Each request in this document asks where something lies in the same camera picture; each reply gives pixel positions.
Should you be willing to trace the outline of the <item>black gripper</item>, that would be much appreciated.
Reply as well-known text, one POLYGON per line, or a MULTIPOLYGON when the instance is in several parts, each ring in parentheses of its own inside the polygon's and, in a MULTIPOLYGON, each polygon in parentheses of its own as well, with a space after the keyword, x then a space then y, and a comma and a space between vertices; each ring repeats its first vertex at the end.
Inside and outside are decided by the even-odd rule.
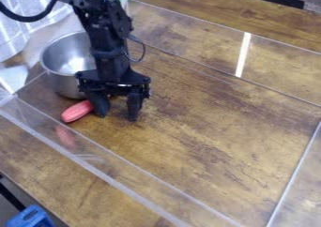
POLYGON ((143 98, 150 97, 151 78, 131 68, 127 49, 113 51, 90 50, 95 68, 78 71, 79 91, 86 94, 99 117, 106 117, 111 109, 107 95, 126 96, 129 120, 138 119, 143 98))

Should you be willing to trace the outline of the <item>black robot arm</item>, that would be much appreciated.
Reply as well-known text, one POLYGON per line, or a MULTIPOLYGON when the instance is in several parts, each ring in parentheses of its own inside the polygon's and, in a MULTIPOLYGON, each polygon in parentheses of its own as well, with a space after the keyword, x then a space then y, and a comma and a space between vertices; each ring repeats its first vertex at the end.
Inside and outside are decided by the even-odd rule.
POLYGON ((110 98, 127 98, 129 120, 138 118, 143 100, 150 97, 151 78, 131 68, 127 41, 133 19, 122 8, 121 0, 56 0, 73 6, 90 37, 90 54, 95 69, 75 73, 79 90, 98 116, 109 114, 110 98))

